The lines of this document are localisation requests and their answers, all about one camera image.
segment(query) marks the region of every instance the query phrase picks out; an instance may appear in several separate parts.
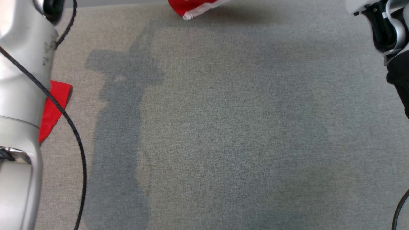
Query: white fabric trim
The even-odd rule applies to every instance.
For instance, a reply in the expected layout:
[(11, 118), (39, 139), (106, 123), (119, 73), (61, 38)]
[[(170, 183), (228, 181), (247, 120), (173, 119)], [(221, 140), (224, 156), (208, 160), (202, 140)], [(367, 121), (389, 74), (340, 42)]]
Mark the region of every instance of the white fabric trim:
[(210, 10), (210, 9), (216, 8), (216, 7), (220, 6), (221, 4), (224, 4), (224, 3), (228, 2), (228, 1), (230, 1), (230, 0), (217, 0), (217, 1), (213, 2), (213, 3), (205, 2), (205, 3), (201, 4), (200, 6), (194, 8), (192, 10), (187, 11), (183, 16), (183, 19), (186, 20), (186, 21), (192, 20), (194, 17), (197, 17), (200, 14), (202, 14), (202, 13), (204, 13), (204, 12)]

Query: red fabric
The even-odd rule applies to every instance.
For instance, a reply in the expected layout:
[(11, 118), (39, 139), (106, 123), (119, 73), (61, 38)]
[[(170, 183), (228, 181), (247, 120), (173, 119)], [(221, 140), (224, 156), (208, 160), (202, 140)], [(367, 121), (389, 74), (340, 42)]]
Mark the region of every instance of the red fabric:
[[(58, 81), (51, 81), (51, 94), (60, 103), (63, 108), (66, 108), (68, 97), (71, 92), (71, 85), (67, 83), (62, 83)], [(61, 113), (58, 111), (57, 107), (52, 103), (52, 101), (47, 98), (44, 106), (43, 119), (41, 120), (40, 126), (40, 143), (44, 141), (45, 138), (51, 133), (51, 130), (57, 124), (58, 119), (60, 119)]]
[(187, 11), (193, 10), (203, 3), (213, 3), (215, 1), (217, 0), (169, 0), (169, 5), (177, 14), (183, 16)]

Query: gray wall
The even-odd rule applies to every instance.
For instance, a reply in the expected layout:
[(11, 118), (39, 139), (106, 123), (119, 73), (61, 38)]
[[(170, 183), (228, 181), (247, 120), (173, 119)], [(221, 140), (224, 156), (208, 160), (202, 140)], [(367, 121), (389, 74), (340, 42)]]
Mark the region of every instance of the gray wall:
[[(163, 2), (163, 1), (166, 1), (166, 0), (77, 0), (78, 7), (95, 7), (95, 6), (106, 6), (106, 5)], [(66, 0), (65, 7), (72, 7), (72, 0)]]

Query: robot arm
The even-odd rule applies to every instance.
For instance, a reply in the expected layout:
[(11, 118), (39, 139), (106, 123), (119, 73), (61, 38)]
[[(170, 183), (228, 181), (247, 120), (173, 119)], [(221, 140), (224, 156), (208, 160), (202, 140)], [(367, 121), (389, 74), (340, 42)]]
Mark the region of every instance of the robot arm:
[(409, 0), (348, 0), (350, 14), (365, 15), (373, 43), (384, 56), (387, 82), (395, 86), (409, 118)]
[[(50, 88), (63, 0), (1, 0), (0, 47)], [(42, 159), (38, 133), (45, 94), (0, 55), (0, 228), (34, 229)]]

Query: red cloth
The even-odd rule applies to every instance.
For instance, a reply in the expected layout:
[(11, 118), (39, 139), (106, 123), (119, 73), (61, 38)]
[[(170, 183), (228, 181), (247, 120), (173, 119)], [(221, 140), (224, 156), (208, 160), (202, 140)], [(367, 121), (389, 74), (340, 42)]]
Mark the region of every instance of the red cloth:
[[(63, 82), (51, 81), (50, 92), (58, 101), (58, 103), (60, 103), (63, 108), (66, 108), (68, 97), (70, 96), (71, 92), (71, 85)], [(45, 101), (43, 119), (41, 120), (40, 126), (40, 143), (48, 137), (60, 117), (60, 111), (57, 109), (54, 103), (49, 98), (47, 98), (47, 100)]]
[(169, 5), (173, 10), (183, 16), (185, 20), (191, 20), (194, 17), (216, 8), (229, 0), (169, 0)]

